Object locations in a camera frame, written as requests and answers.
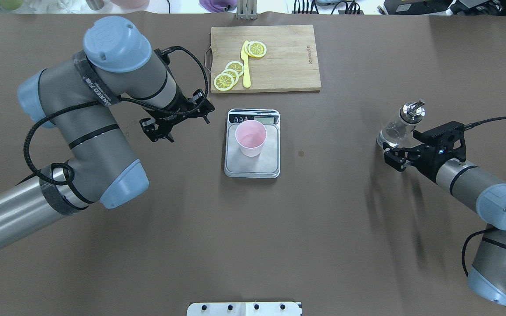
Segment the yellow knife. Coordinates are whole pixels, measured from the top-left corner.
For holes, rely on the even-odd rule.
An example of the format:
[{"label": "yellow knife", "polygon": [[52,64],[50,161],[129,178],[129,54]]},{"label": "yellow knife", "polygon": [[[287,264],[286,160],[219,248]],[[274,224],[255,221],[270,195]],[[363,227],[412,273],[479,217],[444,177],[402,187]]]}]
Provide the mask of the yellow knife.
[{"label": "yellow knife", "polygon": [[251,86],[251,76],[249,75],[249,55],[245,52],[249,41],[246,40],[241,46],[241,59],[243,60],[243,88]]}]

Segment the knife handle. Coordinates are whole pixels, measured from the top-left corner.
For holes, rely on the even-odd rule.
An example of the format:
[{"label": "knife handle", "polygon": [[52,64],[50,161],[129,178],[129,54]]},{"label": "knife handle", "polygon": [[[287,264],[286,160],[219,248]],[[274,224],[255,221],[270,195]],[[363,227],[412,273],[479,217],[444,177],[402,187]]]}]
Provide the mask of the knife handle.
[{"label": "knife handle", "polygon": [[249,56],[243,60],[243,88],[251,86],[251,76],[249,75]]}]

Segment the white bracket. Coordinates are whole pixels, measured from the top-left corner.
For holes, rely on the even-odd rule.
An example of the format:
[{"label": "white bracket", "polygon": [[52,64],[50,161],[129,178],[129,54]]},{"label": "white bracket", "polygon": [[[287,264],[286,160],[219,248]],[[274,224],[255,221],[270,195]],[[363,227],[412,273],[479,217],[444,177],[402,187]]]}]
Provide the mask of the white bracket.
[{"label": "white bracket", "polygon": [[238,20],[257,20],[257,0],[237,0]]},{"label": "white bracket", "polygon": [[187,316],[302,316],[301,302],[193,303]]}]

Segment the brown table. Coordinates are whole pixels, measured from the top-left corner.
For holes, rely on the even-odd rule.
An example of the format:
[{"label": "brown table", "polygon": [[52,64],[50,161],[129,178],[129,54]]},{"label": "brown table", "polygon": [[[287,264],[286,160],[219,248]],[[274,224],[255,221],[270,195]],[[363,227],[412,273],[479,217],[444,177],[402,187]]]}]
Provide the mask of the brown table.
[{"label": "brown table", "polygon": [[[0,192],[29,174],[33,124],[16,89],[71,57],[102,15],[0,14]],[[398,173],[378,130],[408,101],[427,100],[426,130],[506,115],[506,18],[128,14],[154,47],[202,56],[211,26],[313,24],[319,93],[211,95],[217,110],[152,144],[114,108],[150,179],[114,210],[94,204],[0,251],[0,315],[183,316],[190,302],[297,300],[306,316],[506,314],[468,290],[462,242],[483,222],[416,170]],[[186,94],[202,87],[172,55]],[[234,107],[282,114],[276,180],[228,178],[225,116]],[[468,158],[506,179],[506,122],[466,134]],[[57,130],[37,134],[34,162],[71,156]],[[470,243],[471,262],[478,240]]]}]

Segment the silver bottle cap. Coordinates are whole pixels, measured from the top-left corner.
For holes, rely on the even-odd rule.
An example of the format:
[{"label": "silver bottle cap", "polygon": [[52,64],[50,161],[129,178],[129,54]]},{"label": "silver bottle cap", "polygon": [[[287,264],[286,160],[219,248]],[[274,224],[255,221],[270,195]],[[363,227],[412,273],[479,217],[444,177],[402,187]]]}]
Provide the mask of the silver bottle cap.
[{"label": "silver bottle cap", "polygon": [[399,115],[409,124],[417,124],[425,117],[424,100],[406,103],[400,110]]}]

